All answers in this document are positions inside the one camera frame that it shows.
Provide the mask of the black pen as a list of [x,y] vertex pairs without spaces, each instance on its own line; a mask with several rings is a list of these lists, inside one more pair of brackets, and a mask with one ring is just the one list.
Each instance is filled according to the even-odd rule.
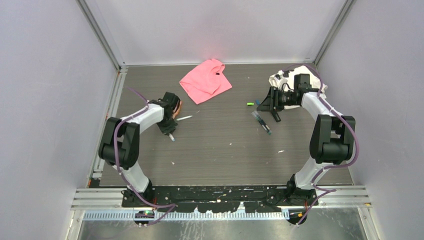
[[258,123],[264,128],[267,129],[267,125],[265,121],[262,119],[262,117],[259,115],[259,113],[255,110],[251,113],[253,117],[258,121]]

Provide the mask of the green gel pen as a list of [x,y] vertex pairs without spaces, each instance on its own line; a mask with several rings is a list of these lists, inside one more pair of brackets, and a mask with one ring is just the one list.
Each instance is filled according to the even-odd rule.
[[255,119],[258,121],[258,123],[263,127],[263,129],[267,132],[268,135],[272,134],[271,129],[266,124],[266,122],[263,120],[263,118],[259,115],[259,113],[255,110],[252,112],[252,115],[255,117]]

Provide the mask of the white blue marker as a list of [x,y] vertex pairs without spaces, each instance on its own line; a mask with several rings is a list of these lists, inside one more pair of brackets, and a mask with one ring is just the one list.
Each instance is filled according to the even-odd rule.
[[175,141],[175,138],[174,138],[174,136],[170,133],[169,135],[169,138],[174,142]]

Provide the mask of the black green highlighter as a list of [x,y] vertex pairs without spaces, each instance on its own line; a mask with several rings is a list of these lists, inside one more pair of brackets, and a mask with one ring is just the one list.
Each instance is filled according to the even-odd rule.
[[280,118],[280,116],[279,116],[279,114],[278,114],[277,111],[271,111],[270,113],[271,113],[272,117],[274,118],[274,120],[277,123],[281,122],[281,118]]

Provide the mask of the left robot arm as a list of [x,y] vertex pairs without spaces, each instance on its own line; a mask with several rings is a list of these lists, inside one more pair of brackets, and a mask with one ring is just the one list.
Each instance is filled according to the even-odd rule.
[[180,98],[166,92],[158,100],[147,101],[141,110],[121,118],[110,117],[105,123],[98,156],[122,176],[127,189],[134,193],[134,200],[142,207],[153,202],[154,190],[152,181],[138,163],[140,135],[157,125],[162,134],[174,140],[173,133],[178,126],[176,116],[181,108]]

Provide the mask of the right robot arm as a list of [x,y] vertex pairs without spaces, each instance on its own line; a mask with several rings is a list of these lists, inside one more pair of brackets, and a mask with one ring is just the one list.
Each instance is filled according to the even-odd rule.
[[356,121],[334,110],[318,88],[312,87],[309,74],[294,75],[293,84],[287,91],[284,87],[271,86],[256,109],[271,113],[274,120],[280,122],[279,112],[285,107],[297,106],[307,110],[315,120],[309,142],[310,157],[287,182],[283,197],[290,204],[298,205],[316,198],[316,184],[329,169],[351,159]]

